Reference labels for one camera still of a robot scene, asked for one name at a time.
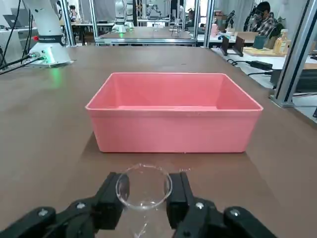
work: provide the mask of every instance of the plaid shirt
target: plaid shirt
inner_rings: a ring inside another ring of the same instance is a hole
[[[268,36],[275,26],[274,18],[269,16],[262,22],[261,26],[256,30],[260,36]]]

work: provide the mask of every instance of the clear plastic cup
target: clear plastic cup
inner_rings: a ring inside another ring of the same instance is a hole
[[[168,229],[164,204],[172,192],[172,180],[162,168],[135,165],[118,179],[116,194],[124,204],[121,218],[133,238],[160,238]]]

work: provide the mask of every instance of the desk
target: desk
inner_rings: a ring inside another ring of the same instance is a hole
[[[221,56],[225,60],[232,59],[234,61],[241,60],[241,61],[253,61],[253,60],[258,60],[266,63],[271,63],[273,65],[273,69],[283,69],[284,62],[286,57],[255,57],[255,56],[250,56],[246,53],[243,54],[243,57],[237,56],[237,55],[228,55],[224,56],[223,53],[221,52],[221,49],[219,48],[214,48],[212,49],[213,52],[215,52],[217,55]],[[228,50],[229,54],[235,54],[233,50]],[[307,57],[306,63],[317,63],[316,60],[311,59],[310,57]],[[237,67],[241,68],[241,70],[245,74],[250,74],[250,73],[261,73],[265,72],[264,70],[253,68],[249,66],[246,63],[238,63],[236,65]],[[253,78],[256,82],[258,82],[260,85],[262,85],[265,88],[273,88],[273,84],[270,83],[269,75],[250,75],[251,78]]]
[[[146,26],[149,26],[149,24],[155,24],[155,23],[164,23],[164,26],[167,26],[170,24],[169,19],[137,19],[138,26],[141,26],[141,23],[146,23]]]
[[[146,163],[187,171],[196,196],[220,211],[246,207],[279,238],[316,236],[317,133],[298,112],[277,107],[265,88],[207,49],[68,50],[71,65],[0,77],[0,229],[40,205],[59,212],[95,194],[110,171]],[[246,153],[101,153],[84,107],[111,73],[131,71],[226,73],[264,107]],[[127,237],[120,229],[97,237]]]
[[[273,64],[273,69],[283,69],[284,62],[286,59],[285,57],[255,57],[250,56],[246,53],[244,53],[243,57],[239,57],[237,55],[228,55],[224,56],[219,48],[212,49],[213,52],[220,55],[225,60],[232,59],[234,61],[241,60],[241,61],[253,61],[258,60],[266,63]],[[235,53],[233,50],[228,50],[228,53]],[[264,70],[253,68],[249,66],[247,63],[238,63],[236,67],[239,67],[245,74],[249,73],[262,73],[265,72]],[[311,59],[310,56],[307,57],[306,64],[304,68],[307,69],[313,69],[317,67],[317,61],[314,59]],[[271,76],[270,75],[263,75],[263,74],[255,74],[250,75],[251,78],[253,78],[257,83],[259,83],[261,86],[269,89],[273,89],[273,84],[270,82]],[[299,110],[301,113],[309,117],[311,120],[317,122],[317,119],[313,118],[314,114],[314,107],[317,106],[317,95],[316,96],[309,96],[309,97],[294,97],[293,103],[295,105],[295,108]]]
[[[82,45],[84,46],[86,44],[85,28],[89,27],[89,31],[92,32],[93,24],[92,23],[72,22],[71,26],[72,26],[73,31],[76,31],[76,28],[79,29],[79,34],[81,36],[81,42],[82,42]],[[113,22],[110,22],[110,23],[97,23],[97,27],[102,27],[102,28],[105,27],[105,28],[107,28],[107,31],[111,31],[113,26],[114,26]]]
[[[212,48],[213,46],[217,46],[220,47],[222,40],[219,40],[218,37],[221,35],[218,35],[216,37],[212,37],[210,36],[210,41],[209,41],[209,48]],[[197,36],[197,43],[199,46],[202,46],[205,40],[205,35],[204,34],[198,34]],[[229,39],[229,44],[231,46],[233,46],[233,44],[236,43],[236,37],[235,36],[231,36]],[[254,43],[254,41],[245,41],[245,46],[252,46]]]
[[[194,45],[195,40],[191,39],[188,32],[180,31],[177,37],[177,29],[172,33],[168,27],[135,27],[133,31],[126,33],[109,32],[99,37],[104,44],[159,44],[159,45]]]

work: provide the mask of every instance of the pink container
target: pink container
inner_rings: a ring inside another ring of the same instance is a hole
[[[113,73],[86,106],[102,152],[243,152],[263,110],[227,75]]]

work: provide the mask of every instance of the wooden board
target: wooden board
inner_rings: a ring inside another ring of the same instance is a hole
[[[248,55],[251,56],[265,56],[265,57],[285,57],[287,53],[282,53],[282,54],[275,54],[273,53],[273,50],[269,49],[262,49],[258,50],[253,47],[244,47],[243,48],[243,53],[247,53]]]
[[[317,63],[306,63],[304,69],[317,69]]]
[[[258,32],[235,32],[235,36],[239,36],[240,38],[244,39],[245,41],[253,41],[257,35],[259,35]]]

